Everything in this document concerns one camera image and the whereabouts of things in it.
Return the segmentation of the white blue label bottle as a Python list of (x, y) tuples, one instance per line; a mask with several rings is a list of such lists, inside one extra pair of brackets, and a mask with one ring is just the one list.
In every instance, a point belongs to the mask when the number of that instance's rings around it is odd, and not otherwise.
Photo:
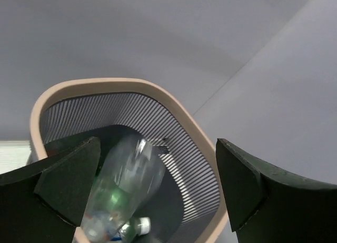
[(147, 235), (150, 231), (150, 217), (132, 217), (110, 242), (132, 242), (137, 236)]

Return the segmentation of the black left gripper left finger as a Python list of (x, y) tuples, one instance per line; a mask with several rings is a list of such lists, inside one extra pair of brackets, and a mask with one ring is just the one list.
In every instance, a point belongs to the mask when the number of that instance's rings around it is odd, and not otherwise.
[(1, 174), (1, 242), (72, 242), (100, 159), (91, 137)]

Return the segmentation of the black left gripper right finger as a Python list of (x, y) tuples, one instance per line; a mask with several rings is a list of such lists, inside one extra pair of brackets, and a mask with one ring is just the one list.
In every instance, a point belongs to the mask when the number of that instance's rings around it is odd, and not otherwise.
[(239, 242), (336, 242), (336, 185), (216, 143), (230, 226)]

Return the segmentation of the large clear plastic bottle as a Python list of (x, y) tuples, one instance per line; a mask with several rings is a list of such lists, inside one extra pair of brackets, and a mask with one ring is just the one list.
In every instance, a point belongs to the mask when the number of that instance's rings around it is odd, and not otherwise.
[(159, 150), (140, 135), (124, 136), (107, 153), (93, 183), (81, 229), (89, 242), (107, 242), (159, 188)]

